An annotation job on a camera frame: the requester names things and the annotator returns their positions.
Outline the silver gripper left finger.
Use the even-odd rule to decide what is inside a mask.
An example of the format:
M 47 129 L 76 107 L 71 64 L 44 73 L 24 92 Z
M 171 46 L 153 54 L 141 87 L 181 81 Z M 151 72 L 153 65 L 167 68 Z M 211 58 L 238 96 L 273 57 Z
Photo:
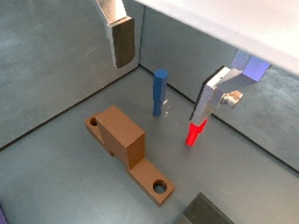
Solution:
M 137 56 L 135 20 L 127 15 L 123 0 L 94 0 L 102 16 L 116 68 L 124 67 Z

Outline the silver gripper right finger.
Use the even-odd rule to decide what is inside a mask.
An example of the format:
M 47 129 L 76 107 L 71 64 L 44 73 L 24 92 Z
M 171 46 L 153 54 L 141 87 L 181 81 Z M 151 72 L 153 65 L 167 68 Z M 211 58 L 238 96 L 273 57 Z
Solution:
M 266 60 L 237 50 L 230 66 L 222 66 L 202 84 L 191 123 L 201 126 L 221 105 L 235 108 L 243 97 L 239 90 L 258 83 L 269 68 Z

